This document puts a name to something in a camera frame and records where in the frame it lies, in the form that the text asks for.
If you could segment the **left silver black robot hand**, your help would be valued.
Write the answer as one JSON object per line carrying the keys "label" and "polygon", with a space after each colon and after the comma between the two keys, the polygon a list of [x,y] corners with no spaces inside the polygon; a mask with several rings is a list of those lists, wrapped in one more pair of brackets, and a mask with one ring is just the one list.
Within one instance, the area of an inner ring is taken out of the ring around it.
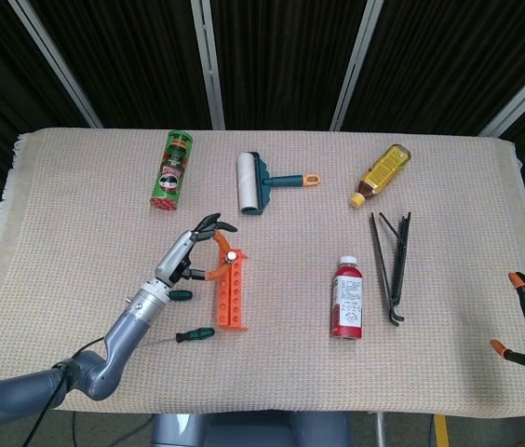
{"label": "left silver black robot hand", "polygon": [[233,261],[219,266],[216,270],[206,272],[191,267],[190,254],[195,244],[213,239],[217,242],[223,254],[233,249],[221,234],[221,231],[235,233],[237,228],[225,222],[220,222],[220,213],[206,216],[193,230],[185,231],[176,240],[173,246],[155,268],[155,278],[164,282],[170,288],[183,279],[212,281],[225,275]]}

